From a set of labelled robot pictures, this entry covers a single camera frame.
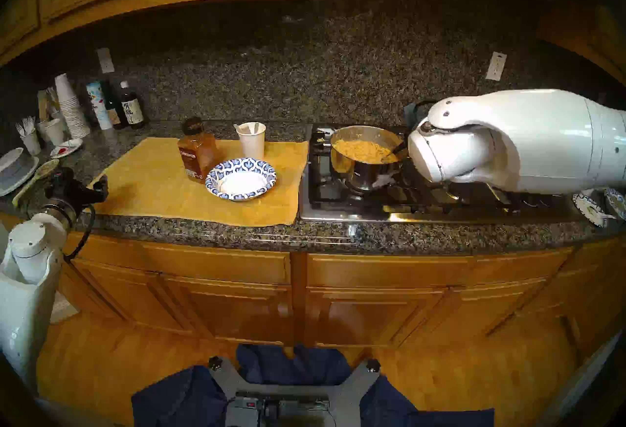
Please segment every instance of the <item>paper bowl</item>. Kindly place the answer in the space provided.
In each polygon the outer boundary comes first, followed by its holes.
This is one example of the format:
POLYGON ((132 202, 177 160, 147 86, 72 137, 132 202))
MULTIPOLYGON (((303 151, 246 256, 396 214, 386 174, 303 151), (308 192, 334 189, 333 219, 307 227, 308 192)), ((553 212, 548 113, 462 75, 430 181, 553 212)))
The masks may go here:
POLYGON ((209 172, 205 181, 209 192, 231 201, 257 198, 275 183, 275 169, 269 163, 253 157, 219 163, 209 172))

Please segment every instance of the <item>blue cloth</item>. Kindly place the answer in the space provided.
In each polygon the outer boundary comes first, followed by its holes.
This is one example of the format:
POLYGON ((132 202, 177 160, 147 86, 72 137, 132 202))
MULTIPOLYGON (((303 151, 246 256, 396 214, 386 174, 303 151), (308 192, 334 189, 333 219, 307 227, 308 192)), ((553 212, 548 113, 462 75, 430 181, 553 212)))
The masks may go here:
MULTIPOLYGON (((350 376, 337 350, 294 348, 293 360, 279 346, 239 345, 240 374, 250 383, 339 385, 350 376)), ((194 366, 162 379, 132 397, 136 427, 222 427, 227 402, 205 366, 194 366)), ((361 399, 362 427, 493 427, 494 410, 423 412, 385 376, 361 399)))

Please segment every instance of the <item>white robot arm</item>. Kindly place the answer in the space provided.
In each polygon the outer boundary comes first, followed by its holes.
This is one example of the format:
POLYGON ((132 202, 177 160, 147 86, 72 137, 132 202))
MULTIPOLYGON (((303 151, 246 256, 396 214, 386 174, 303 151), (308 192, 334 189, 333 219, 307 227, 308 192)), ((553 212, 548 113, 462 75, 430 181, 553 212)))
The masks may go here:
POLYGON ((409 136, 426 179, 560 194, 626 184, 626 112, 564 90, 504 90, 436 103, 409 136))
MULTIPOLYGON (((104 201, 108 194, 106 176, 93 190, 76 181, 69 168, 57 170, 52 180, 46 189, 49 202, 9 233, 0 265, 0 348, 33 393, 37 391, 37 357, 46 339, 67 232, 85 207, 91 208, 93 225, 92 203, 104 201)), ((69 259, 85 244, 90 229, 69 259)))

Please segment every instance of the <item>stove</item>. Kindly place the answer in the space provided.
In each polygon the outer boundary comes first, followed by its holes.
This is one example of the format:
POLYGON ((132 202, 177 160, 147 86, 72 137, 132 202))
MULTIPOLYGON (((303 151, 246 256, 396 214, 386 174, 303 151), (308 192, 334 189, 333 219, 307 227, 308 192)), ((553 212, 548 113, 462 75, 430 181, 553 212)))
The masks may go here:
MULTIPOLYGON (((484 183, 430 183, 411 159, 394 182, 364 194, 351 189, 331 165, 331 136, 342 126, 307 128, 309 162, 300 184, 302 220, 459 224, 554 223, 582 220, 569 195, 508 193, 484 183)), ((388 128, 402 135, 404 128, 388 128)))

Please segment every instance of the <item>spoon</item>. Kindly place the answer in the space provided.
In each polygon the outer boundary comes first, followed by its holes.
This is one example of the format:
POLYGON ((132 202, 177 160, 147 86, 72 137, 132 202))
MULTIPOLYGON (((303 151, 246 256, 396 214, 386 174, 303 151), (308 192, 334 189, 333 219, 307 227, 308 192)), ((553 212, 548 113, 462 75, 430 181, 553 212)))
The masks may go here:
POLYGON ((31 188, 31 186, 33 186, 38 180, 45 178, 50 173, 52 173, 57 166, 59 166, 58 159, 51 159, 50 161, 45 162, 44 164, 39 166, 31 180, 20 190, 17 195, 15 195, 15 198, 11 202, 13 203, 13 206, 15 206, 15 208, 19 208, 19 201, 24 197, 24 195, 31 188))

